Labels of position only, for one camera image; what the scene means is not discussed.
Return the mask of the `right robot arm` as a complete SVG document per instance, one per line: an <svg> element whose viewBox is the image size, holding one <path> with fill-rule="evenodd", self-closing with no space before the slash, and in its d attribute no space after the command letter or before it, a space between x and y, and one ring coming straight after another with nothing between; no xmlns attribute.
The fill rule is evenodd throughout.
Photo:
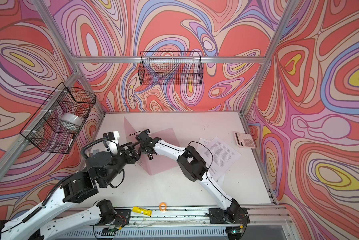
<svg viewBox="0 0 359 240"><path fill-rule="evenodd" d="M130 136L135 136L140 142L140 152L147 154L150 159L153 159L153 155L160 155L176 161L187 179L200 184L213 197L226 222L233 224L240 221L244 225L250 223L247 211L212 178L205 160L193 146L178 147L161 138L152 138L145 131Z"/></svg>

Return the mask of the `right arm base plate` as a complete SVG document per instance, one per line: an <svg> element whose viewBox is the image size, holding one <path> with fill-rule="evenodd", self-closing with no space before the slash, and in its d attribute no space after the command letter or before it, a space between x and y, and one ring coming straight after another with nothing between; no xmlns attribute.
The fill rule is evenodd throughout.
<svg viewBox="0 0 359 240"><path fill-rule="evenodd" d="M208 213L211 224L241 224L248 225L250 223L247 208L239 208L236 210L222 210L220 208L209 208Z"/></svg>

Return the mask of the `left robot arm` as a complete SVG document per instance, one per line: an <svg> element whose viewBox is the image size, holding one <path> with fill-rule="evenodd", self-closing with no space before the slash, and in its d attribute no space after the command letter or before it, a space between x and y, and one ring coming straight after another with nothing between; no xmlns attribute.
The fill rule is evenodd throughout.
<svg viewBox="0 0 359 240"><path fill-rule="evenodd" d="M84 146L86 167L60 180L45 200L20 217L0 221L1 240L47 240L86 225L108 225L117 219L110 200L101 200L70 218L55 220L59 214L98 194L100 188L115 188L114 178L126 165L135 164L142 154L141 141L118 143L114 132Z"/></svg>

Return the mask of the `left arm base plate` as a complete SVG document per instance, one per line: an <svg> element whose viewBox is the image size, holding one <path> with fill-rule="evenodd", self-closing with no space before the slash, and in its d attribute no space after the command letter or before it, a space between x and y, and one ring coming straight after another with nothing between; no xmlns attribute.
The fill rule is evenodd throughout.
<svg viewBox="0 0 359 240"><path fill-rule="evenodd" d="M94 224L95 226L106 226L114 225L119 227L124 227L129 225L131 210L120 209L114 211L105 211L101 213L100 220L98 223Z"/></svg>

